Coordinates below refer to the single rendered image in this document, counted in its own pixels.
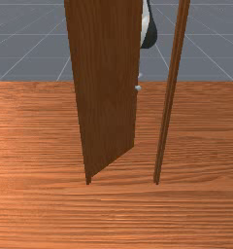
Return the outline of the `brown door leaf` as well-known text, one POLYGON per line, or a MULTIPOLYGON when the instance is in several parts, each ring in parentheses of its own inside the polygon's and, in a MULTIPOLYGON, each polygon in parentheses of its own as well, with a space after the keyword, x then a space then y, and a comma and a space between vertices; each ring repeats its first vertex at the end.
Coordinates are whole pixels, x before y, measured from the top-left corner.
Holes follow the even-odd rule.
POLYGON ((87 182, 134 147, 142 0, 64 0, 87 182))

